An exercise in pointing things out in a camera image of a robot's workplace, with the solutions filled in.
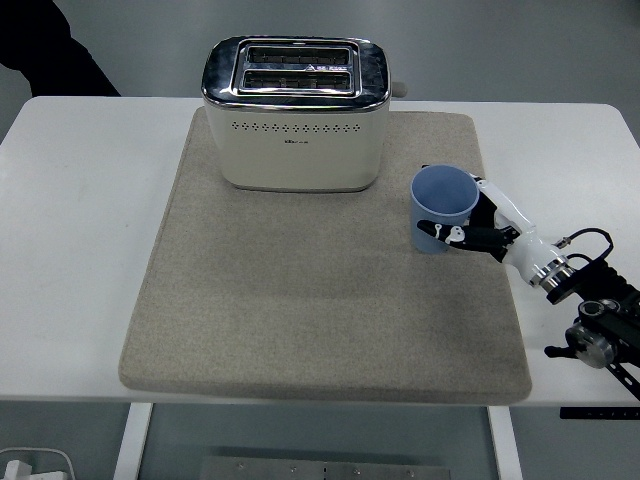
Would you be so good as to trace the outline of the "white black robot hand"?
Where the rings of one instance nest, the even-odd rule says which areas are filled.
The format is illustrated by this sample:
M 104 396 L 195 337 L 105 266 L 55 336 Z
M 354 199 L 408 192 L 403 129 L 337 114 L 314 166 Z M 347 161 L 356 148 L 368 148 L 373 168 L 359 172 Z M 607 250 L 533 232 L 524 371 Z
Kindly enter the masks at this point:
M 574 269 L 560 249 L 540 238 L 535 224 L 492 182 L 470 176 L 478 199 L 460 225 L 452 216 L 412 221 L 414 242 L 435 252 L 447 248 L 482 252 L 513 266 L 533 287 L 545 290 L 569 278 Z

